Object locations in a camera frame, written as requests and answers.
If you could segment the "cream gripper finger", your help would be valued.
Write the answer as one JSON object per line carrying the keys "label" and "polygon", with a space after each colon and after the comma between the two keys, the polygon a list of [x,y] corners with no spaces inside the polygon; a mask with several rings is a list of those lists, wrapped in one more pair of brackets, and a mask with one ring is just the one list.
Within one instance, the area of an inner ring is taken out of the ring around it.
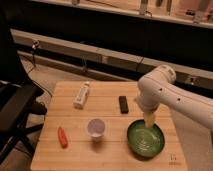
{"label": "cream gripper finger", "polygon": [[144,113],[143,114],[145,126],[151,128],[155,123],[155,114],[154,113]]}

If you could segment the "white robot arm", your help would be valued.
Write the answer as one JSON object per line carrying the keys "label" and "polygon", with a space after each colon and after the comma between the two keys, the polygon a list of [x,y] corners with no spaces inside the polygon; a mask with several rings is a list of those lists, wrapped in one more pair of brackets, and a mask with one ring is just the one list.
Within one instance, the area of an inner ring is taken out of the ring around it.
{"label": "white robot arm", "polygon": [[143,111],[145,125],[154,125],[154,112],[164,104],[213,131],[213,99],[178,88],[173,85],[175,80],[176,72],[168,65],[160,65],[138,80],[140,94],[135,101]]}

